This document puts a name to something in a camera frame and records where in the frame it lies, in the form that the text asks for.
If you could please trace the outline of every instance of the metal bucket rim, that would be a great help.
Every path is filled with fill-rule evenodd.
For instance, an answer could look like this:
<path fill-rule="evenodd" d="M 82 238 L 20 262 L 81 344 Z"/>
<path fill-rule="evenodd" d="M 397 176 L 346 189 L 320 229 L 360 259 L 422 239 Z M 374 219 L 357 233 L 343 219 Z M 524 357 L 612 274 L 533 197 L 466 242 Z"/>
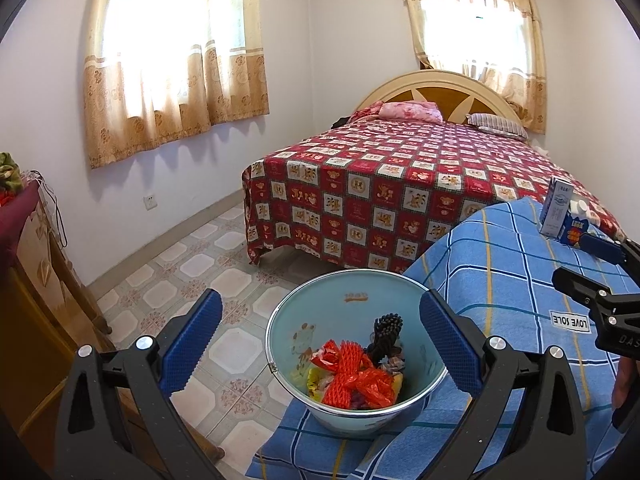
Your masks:
<path fill-rule="evenodd" d="M 417 400 L 420 400 L 424 397 L 426 397 L 427 395 L 429 395 L 433 390 L 435 390 L 439 384 L 444 380 L 444 378 L 447 376 L 447 367 L 443 366 L 442 368 L 442 372 L 440 373 L 440 375 L 433 381 L 433 383 L 431 383 L 431 385 L 427 388 L 425 388 L 422 392 L 420 392 L 419 394 L 414 395 L 413 397 L 411 397 L 410 399 L 404 400 L 403 402 L 400 402 L 399 404 L 394 404 L 393 406 L 389 406 L 388 408 L 381 408 L 378 410 L 344 410 L 341 408 L 334 408 L 333 406 L 327 406 L 326 404 L 321 404 L 320 402 L 317 402 L 315 400 L 313 400 L 311 397 L 306 396 L 305 394 L 303 394 L 302 392 L 300 392 L 297 388 L 293 387 L 292 385 L 289 384 L 289 381 L 286 380 L 286 378 L 284 378 L 284 376 L 280 373 L 280 371 L 277 369 L 277 366 L 274 362 L 273 359 L 273 353 L 271 352 L 271 343 L 270 343 L 270 339 L 271 339 L 271 329 L 273 328 L 273 322 L 275 317 L 278 314 L 278 311 L 280 310 L 280 308 L 287 302 L 287 300 L 293 295 L 295 294 L 297 291 L 302 290 L 302 288 L 311 285 L 312 283 L 318 282 L 320 280 L 324 280 L 326 278 L 328 278 L 329 276 L 335 276 L 336 274 L 343 274 L 345 272 L 377 272 L 379 274 L 388 274 L 390 276 L 393 276 L 394 278 L 401 278 L 403 280 L 407 280 L 408 282 L 414 284 L 414 285 L 418 285 L 420 288 L 423 288 L 425 292 L 428 292 L 428 288 L 425 287 L 423 284 L 416 282 L 415 280 L 412 280 L 411 278 L 408 278 L 406 276 L 403 276 L 402 274 L 396 274 L 394 272 L 389 272 L 388 270 L 378 270 L 378 269 L 344 269 L 344 270 L 336 270 L 335 272 L 330 272 L 329 274 L 324 274 L 322 276 L 318 276 L 317 278 L 314 278 L 312 280 L 309 280 L 306 283 L 303 283 L 303 285 L 297 286 L 294 290 L 292 290 L 289 294 L 287 294 L 284 299 L 278 304 L 278 306 L 274 309 L 273 313 L 271 314 L 271 317 L 269 318 L 269 322 L 267 323 L 267 329 L 264 335 L 264 351 L 267 355 L 267 363 L 268 363 L 268 367 L 269 370 L 271 371 L 271 373 L 273 374 L 273 376 L 278 380 L 278 382 L 281 384 L 281 386 L 287 390 L 293 397 L 297 398 L 298 400 L 300 400 L 301 402 L 303 402 L 304 404 L 306 404 L 307 406 L 312 407 L 315 410 L 318 410 L 320 412 L 323 413 L 327 413 L 329 415 L 339 415 L 341 417 L 344 418 L 371 418 L 373 417 L 382 417 L 382 416 L 387 416 L 387 415 L 395 415 L 398 414 L 400 412 L 402 412 L 403 410 L 407 409 L 408 406 L 412 405 L 414 402 L 416 402 Z"/>

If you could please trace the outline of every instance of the white carton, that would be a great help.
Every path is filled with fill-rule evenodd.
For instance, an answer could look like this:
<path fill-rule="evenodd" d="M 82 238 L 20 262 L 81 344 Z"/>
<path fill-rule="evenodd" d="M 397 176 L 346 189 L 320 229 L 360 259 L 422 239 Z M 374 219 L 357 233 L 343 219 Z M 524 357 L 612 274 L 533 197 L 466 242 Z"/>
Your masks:
<path fill-rule="evenodd" d="M 551 177 L 545 205 L 540 213 L 540 234 L 556 238 L 564 224 L 566 212 L 569 210 L 574 185 L 559 177 Z"/>

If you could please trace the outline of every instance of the silver screw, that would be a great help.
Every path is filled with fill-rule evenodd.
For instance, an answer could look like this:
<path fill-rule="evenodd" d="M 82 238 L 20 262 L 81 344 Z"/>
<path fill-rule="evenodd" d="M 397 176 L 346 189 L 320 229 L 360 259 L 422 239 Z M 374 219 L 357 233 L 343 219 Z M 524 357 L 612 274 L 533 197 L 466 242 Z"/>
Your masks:
<path fill-rule="evenodd" d="M 489 345 L 491 345 L 491 348 L 496 350 L 504 350 L 507 346 L 507 342 L 501 337 L 496 336 L 489 339 Z"/>
<path fill-rule="evenodd" d="M 559 346 L 552 346 L 549 349 L 549 353 L 556 359 L 562 359 L 564 357 L 564 352 Z"/>
<path fill-rule="evenodd" d="M 94 351 L 94 349 L 91 348 L 91 345 L 84 345 L 84 346 L 81 346 L 78 349 L 78 355 L 80 357 L 87 357 L 87 356 L 91 355 L 91 352 L 93 352 L 93 351 Z"/>
<path fill-rule="evenodd" d="M 154 343 L 153 338 L 148 335 L 143 335 L 140 339 L 136 341 L 136 348 L 138 350 L 147 350 L 151 348 L 151 345 Z"/>

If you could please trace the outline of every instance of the bucket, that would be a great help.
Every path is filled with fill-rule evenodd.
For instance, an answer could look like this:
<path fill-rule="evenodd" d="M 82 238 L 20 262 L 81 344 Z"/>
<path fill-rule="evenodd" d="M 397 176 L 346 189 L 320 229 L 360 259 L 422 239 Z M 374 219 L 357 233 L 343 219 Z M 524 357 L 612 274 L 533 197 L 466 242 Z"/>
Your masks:
<path fill-rule="evenodd" d="M 315 418 L 341 436 L 373 433 L 428 396 L 447 369 L 420 322 L 420 297 L 427 288 L 385 270 L 353 269 L 326 274 L 290 293 L 267 325 L 269 368 L 282 386 L 304 402 Z M 307 395 L 309 358 L 329 339 L 366 347 L 376 318 L 393 312 L 404 321 L 399 343 L 406 368 L 398 403 L 380 410 L 342 410 Z"/>

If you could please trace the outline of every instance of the blue cloth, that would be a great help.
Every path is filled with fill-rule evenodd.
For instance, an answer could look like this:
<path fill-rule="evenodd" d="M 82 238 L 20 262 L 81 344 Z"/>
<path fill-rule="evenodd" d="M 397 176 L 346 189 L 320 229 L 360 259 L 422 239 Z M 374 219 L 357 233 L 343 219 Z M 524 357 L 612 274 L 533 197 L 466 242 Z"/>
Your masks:
<path fill-rule="evenodd" d="M 549 240 L 538 232 L 542 206 L 529 199 L 475 213 L 433 245 L 405 275 L 436 288 L 452 309 L 515 349 L 562 347 L 580 393 L 588 438 L 588 473 L 620 440 L 610 426 L 610 396 L 619 357 L 598 350 L 592 333 L 556 328 L 549 311 L 587 314 L 558 293 L 552 273 L 566 266 L 608 285 L 614 293 L 640 292 L 620 267 Z M 447 377 L 430 399 L 407 410 L 379 433 L 343 439 L 332 435 L 293 400 L 279 428 L 256 453 L 247 476 L 273 480 L 415 480 L 456 427 L 469 396 Z M 520 401 L 512 394 L 479 468 L 495 463 Z"/>

